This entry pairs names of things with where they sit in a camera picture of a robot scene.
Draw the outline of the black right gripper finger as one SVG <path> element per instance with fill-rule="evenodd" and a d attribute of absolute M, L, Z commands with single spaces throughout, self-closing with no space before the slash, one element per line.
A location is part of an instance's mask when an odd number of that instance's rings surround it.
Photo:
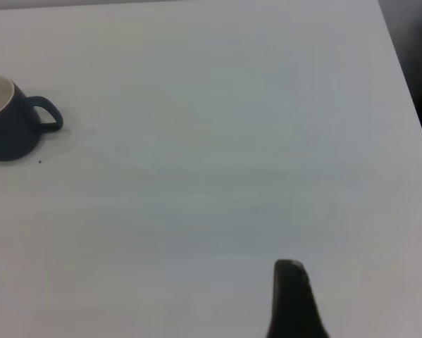
<path fill-rule="evenodd" d="M 278 260 L 273 271 L 273 301 L 267 337 L 329 338 L 302 263 Z"/>

